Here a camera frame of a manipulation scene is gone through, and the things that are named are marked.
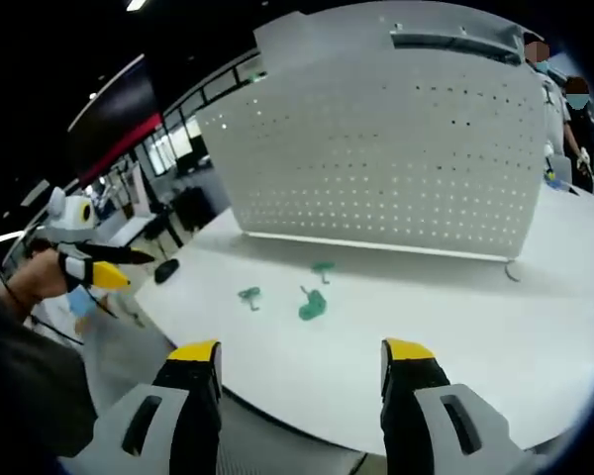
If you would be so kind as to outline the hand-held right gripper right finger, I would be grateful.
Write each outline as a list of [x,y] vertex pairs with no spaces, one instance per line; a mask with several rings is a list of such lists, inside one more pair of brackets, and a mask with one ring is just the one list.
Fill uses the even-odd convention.
[[512,474],[525,451],[508,421],[463,384],[452,384],[419,343],[381,346],[380,426],[389,474]]

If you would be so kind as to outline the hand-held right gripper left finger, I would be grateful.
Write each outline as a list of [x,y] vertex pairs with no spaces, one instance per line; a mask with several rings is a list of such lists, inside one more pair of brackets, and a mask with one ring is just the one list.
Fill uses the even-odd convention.
[[125,395],[95,425],[88,474],[214,474],[222,428],[218,340],[172,351],[151,383]]

